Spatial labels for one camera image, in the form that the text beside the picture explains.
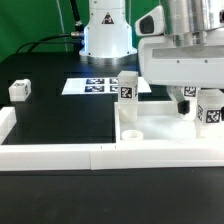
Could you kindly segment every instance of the white platform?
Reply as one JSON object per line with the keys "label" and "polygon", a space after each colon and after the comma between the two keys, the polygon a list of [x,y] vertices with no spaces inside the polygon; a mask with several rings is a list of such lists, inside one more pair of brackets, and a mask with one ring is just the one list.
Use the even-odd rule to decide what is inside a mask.
{"label": "white platform", "polygon": [[[0,146],[0,171],[224,166],[223,139],[196,139],[193,132],[188,135],[186,130],[176,138],[171,134],[175,131],[179,132],[182,127],[188,130],[194,129],[191,122],[186,124],[183,121],[180,121],[181,125],[177,125],[176,130],[173,127],[170,128],[171,123],[168,117],[178,124],[175,105],[171,102],[140,103],[139,108],[144,109],[144,121],[154,122],[142,129],[145,135],[142,141],[131,142],[120,139],[121,130],[125,129],[127,124],[121,124],[119,128],[118,111],[115,106],[116,132],[119,137],[117,143],[2,145]],[[158,115],[156,108],[161,112],[165,110],[165,117]],[[150,114],[152,118],[144,117],[147,114]]]}

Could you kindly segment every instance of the small white block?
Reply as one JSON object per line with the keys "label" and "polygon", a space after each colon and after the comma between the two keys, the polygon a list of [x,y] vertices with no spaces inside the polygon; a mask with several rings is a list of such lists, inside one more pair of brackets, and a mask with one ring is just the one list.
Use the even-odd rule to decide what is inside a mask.
{"label": "small white block", "polygon": [[25,101],[31,93],[31,82],[28,79],[16,80],[9,87],[9,96],[12,102]]}
{"label": "small white block", "polygon": [[3,107],[0,111],[0,144],[8,136],[16,124],[16,113],[14,107]]}

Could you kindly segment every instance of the white cube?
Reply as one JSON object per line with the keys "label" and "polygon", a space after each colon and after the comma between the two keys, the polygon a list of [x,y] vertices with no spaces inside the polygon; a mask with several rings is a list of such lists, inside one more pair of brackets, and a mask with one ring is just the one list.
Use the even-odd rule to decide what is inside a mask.
{"label": "white cube", "polygon": [[16,80],[9,87],[9,96],[12,102],[25,101],[31,93],[31,82],[28,79]]}
{"label": "white cube", "polygon": [[198,137],[224,137],[224,94],[220,90],[200,90],[195,125]]}

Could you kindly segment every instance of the black table surface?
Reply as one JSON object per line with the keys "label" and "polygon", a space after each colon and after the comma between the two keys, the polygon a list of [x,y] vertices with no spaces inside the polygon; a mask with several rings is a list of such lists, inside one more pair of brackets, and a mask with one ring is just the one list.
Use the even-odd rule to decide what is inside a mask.
{"label": "black table surface", "polygon": [[[116,95],[62,96],[67,78],[113,77],[137,64],[97,66],[73,53],[15,54],[0,64],[0,105],[17,125],[4,144],[115,141]],[[8,87],[28,78],[32,94],[10,103]],[[140,100],[166,100],[164,89]],[[223,224],[224,169],[0,172],[0,223]]]}

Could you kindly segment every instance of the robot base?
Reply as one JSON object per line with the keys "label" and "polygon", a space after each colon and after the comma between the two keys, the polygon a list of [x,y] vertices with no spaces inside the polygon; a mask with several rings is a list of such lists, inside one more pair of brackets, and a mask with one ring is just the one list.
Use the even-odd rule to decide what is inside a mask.
{"label": "robot base", "polygon": [[97,58],[80,55],[80,60],[82,62],[98,65],[122,65],[126,64],[127,62],[137,61],[137,54],[130,54],[121,58]]}

